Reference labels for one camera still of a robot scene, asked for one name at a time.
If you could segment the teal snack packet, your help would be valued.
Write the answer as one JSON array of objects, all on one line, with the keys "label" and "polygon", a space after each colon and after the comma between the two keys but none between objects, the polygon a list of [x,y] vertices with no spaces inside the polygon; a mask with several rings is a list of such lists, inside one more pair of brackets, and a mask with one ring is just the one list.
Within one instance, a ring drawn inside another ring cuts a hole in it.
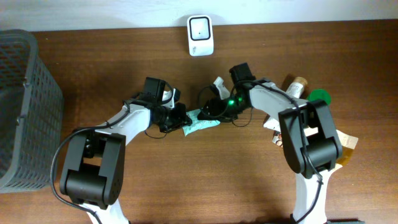
[{"label": "teal snack packet", "polygon": [[217,120],[199,120],[198,115],[200,114],[200,110],[192,110],[187,112],[187,116],[191,119],[192,124],[189,126],[183,127],[183,133],[185,136],[189,134],[206,128],[212,128],[220,124]]}]

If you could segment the white cream tube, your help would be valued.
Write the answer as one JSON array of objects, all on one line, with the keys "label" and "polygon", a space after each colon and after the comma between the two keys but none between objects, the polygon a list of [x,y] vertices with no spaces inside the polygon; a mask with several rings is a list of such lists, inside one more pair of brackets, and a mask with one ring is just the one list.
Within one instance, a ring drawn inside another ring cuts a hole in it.
[{"label": "white cream tube", "polygon": [[[300,98],[304,92],[305,87],[308,85],[308,81],[303,77],[296,77],[293,82],[289,85],[286,93],[296,98]],[[263,124],[264,128],[271,129],[274,131],[280,131],[278,120],[269,117]]]}]

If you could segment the green lid jar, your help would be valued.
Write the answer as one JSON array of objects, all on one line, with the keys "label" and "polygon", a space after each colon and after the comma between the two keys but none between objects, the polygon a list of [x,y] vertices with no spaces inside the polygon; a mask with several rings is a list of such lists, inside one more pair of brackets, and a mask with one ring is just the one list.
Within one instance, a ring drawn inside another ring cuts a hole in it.
[{"label": "green lid jar", "polygon": [[310,94],[307,96],[307,100],[308,101],[323,100],[326,102],[327,105],[330,105],[331,96],[324,89],[316,89],[310,92]]}]

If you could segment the brown grain bag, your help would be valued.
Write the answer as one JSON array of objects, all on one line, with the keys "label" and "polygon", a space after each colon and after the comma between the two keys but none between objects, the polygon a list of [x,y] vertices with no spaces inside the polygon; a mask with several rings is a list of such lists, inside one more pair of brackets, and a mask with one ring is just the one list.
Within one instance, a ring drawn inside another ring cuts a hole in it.
[{"label": "brown grain bag", "polygon": [[[343,146],[343,155],[341,158],[336,160],[336,166],[333,169],[334,171],[342,168],[343,166],[347,165],[349,160],[351,159],[353,155],[353,151],[355,150],[355,147],[358,143],[358,138],[354,136],[350,136],[348,134],[345,134],[339,130],[336,131],[338,134],[338,137],[340,139],[341,145]],[[282,135],[278,131],[274,131],[274,135],[272,138],[272,142],[276,144],[277,146],[283,148],[282,145]]]}]

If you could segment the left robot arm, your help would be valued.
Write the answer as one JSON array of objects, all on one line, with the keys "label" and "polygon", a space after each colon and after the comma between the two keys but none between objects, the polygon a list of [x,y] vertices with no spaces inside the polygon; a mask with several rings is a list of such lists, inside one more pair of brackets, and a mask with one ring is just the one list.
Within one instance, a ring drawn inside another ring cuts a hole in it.
[{"label": "left robot arm", "polygon": [[76,128],[59,145],[66,146],[59,189],[64,204],[86,212],[92,223],[129,223],[119,202],[126,146],[151,125],[168,134],[192,123],[180,90],[147,77],[142,92],[123,102],[116,115],[101,125]]}]

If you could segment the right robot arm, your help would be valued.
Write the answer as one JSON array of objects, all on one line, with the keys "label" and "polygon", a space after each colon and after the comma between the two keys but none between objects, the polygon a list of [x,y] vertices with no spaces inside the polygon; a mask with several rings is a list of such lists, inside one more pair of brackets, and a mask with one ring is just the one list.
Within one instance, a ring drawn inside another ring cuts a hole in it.
[{"label": "right robot arm", "polygon": [[329,178],[340,168],[343,146],[327,103],[296,98],[268,79],[258,80],[247,63],[229,70],[234,86],[223,80],[210,85],[215,97],[199,104],[199,120],[230,123],[244,110],[257,109],[278,120],[285,160],[295,173],[296,200],[290,216],[294,223],[326,223]]}]

